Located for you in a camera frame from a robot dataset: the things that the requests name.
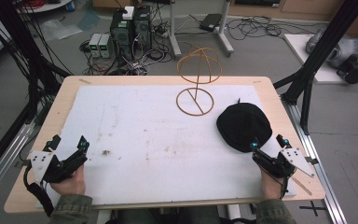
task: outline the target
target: white mounting plate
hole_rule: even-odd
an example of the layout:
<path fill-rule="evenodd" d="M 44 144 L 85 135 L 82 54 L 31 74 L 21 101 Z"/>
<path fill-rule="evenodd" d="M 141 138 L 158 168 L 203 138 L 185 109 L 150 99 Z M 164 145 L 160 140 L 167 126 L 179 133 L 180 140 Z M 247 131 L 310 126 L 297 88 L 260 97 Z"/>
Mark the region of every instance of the white mounting plate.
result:
<path fill-rule="evenodd" d="M 34 181 L 37 184 L 43 179 L 43 176 L 50 165 L 51 159 L 53 159 L 54 152 L 46 151 L 31 151 L 29 158 L 31 159 L 32 167 L 34 168 Z"/>
<path fill-rule="evenodd" d="M 315 174 L 310 169 L 310 165 L 305 160 L 299 148 L 284 148 L 281 154 L 295 167 L 300 169 L 305 174 L 314 177 Z"/>

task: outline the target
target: black hat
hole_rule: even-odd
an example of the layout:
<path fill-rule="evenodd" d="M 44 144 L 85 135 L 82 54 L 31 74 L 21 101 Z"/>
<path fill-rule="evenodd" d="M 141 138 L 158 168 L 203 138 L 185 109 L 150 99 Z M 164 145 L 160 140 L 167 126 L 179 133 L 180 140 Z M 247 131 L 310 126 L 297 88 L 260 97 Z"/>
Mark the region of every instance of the black hat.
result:
<path fill-rule="evenodd" d="M 262 147 L 272 136 L 269 120 L 263 111 L 248 103 L 230 105 L 217 118 L 217 129 L 225 141 L 241 152 L 250 152 L 251 143 L 257 137 Z"/>

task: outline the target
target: white board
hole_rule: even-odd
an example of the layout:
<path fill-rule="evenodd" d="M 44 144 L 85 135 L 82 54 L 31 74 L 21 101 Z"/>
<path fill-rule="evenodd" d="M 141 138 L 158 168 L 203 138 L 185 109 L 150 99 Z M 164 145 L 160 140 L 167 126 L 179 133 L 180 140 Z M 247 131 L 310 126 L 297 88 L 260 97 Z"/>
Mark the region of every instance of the white board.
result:
<path fill-rule="evenodd" d="M 304 63 L 309 54 L 305 51 L 307 42 L 313 35 L 284 35 L 290 48 L 296 53 L 297 58 Z M 346 83 L 337 75 L 337 69 L 328 63 L 322 64 L 315 76 L 315 81 L 320 84 L 344 84 Z"/>
<path fill-rule="evenodd" d="M 201 86 L 213 96 L 214 108 L 192 117 L 175 103 L 177 94 L 188 87 L 79 89 L 56 153 L 64 160 L 76 150 L 81 135 L 89 141 L 86 194 L 94 205 L 260 197 L 260 172 L 252 155 L 227 145 L 215 125 L 239 98 L 262 108 L 255 88 Z M 262 149 L 274 157 L 279 151 L 275 140 Z M 289 191 L 296 194 L 292 184 Z M 58 201 L 51 189 L 48 194 Z"/>

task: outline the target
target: computer tower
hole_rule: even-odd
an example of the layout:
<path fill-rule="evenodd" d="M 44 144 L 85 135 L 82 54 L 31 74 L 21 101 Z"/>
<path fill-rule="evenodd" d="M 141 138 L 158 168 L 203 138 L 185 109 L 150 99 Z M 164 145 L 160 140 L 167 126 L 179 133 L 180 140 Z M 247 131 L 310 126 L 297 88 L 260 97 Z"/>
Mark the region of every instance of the computer tower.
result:
<path fill-rule="evenodd" d="M 138 49 L 152 49 L 150 6 L 135 9 L 133 20 L 135 23 L 135 36 L 138 39 Z"/>
<path fill-rule="evenodd" d="M 127 60 L 133 60 L 132 46 L 135 46 L 135 29 L 133 21 L 123 20 L 123 12 L 117 11 L 113 15 L 112 23 L 110 25 L 110 33 L 114 43 L 115 54 L 119 57 L 122 55 Z"/>

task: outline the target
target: person's left hand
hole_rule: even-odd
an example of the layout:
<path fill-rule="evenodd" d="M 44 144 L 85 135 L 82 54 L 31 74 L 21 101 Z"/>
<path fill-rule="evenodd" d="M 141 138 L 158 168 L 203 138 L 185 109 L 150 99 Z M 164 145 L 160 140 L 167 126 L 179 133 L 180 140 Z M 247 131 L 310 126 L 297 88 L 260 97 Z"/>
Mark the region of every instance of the person's left hand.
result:
<path fill-rule="evenodd" d="M 61 195 L 84 195 L 86 192 L 86 183 L 84 182 L 84 164 L 77 168 L 71 178 L 64 179 L 61 183 L 50 183 L 50 185 Z"/>

